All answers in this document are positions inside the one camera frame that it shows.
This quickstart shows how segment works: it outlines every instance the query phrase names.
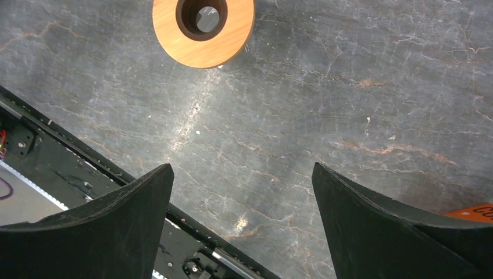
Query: gray marble surface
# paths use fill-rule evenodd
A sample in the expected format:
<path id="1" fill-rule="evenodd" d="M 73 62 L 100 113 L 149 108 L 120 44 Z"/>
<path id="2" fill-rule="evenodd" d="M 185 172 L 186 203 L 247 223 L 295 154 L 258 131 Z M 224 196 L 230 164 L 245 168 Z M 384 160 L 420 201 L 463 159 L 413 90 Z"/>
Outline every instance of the gray marble surface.
<path id="1" fill-rule="evenodd" d="M 314 162 L 445 212 L 493 196 L 493 2 L 257 0 L 221 69 L 166 55 L 152 1 L 0 1 L 0 83 L 282 278 L 335 278 Z"/>

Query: wooden ring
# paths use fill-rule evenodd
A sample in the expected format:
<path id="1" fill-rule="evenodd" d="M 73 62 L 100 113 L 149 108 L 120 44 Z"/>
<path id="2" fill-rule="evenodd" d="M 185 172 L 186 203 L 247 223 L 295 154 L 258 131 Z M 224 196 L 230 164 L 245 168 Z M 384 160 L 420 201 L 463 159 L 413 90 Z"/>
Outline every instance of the wooden ring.
<path id="1" fill-rule="evenodd" d="M 219 22 L 210 32 L 197 27 L 204 7 Z M 254 0 L 154 0 L 152 22 L 159 43 L 176 61 L 194 68 L 218 67 L 238 54 L 253 30 Z"/>

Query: circular hole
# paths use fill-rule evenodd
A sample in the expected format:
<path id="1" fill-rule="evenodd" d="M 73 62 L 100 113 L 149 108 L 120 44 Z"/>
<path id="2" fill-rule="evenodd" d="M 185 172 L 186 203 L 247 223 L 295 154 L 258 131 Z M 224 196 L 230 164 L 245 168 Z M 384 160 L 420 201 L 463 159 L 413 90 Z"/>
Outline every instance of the circular hole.
<path id="1" fill-rule="evenodd" d="M 178 0 L 176 22 L 194 41 L 207 41 L 221 32 L 228 14 L 226 0 Z"/>
<path id="2" fill-rule="evenodd" d="M 211 32 L 219 23 L 219 13 L 214 7 L 203 7 L 197 14 L 197 27 L 204 33 Z"/>

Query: orange box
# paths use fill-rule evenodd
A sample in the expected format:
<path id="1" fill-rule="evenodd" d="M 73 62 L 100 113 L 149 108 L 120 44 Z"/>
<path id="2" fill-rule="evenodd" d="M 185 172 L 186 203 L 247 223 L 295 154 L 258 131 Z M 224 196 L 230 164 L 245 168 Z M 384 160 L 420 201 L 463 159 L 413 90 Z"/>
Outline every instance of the orange box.
<path id="1" fill-rule="evenodd" d="M 483 205 L 473 206 L 472 208 L 464 208 L 444 213 L 444 215 L 469 221 L 493 223 L 493 203 L 485 203 Z"/>

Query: wood grain surface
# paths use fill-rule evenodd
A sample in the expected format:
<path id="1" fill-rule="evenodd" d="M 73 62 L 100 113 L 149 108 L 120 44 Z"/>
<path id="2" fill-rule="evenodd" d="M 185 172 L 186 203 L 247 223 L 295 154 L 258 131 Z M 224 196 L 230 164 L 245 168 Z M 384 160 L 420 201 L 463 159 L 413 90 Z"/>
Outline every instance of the wood grain surface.
<path id="1" fill-rule="evenodd" d="M 176 61 L 195 68 L 213 68 L 231 60 L 238 54 L 252 32 L 255 21 L 255 5 L 253 0 L 220 0 L 226 3 L 226 10 L 211 5 L 214 1 L 203 1 L 197 6 L 193 0 L 154 0 L 152 21 L 159 43 Z M 202 33 L 194 37 L 194 27 L 184 29 L 181 15 L 196 15 L 200 8 L 212 6 L 218 10 L 223 19 L 219 33 Z"/>

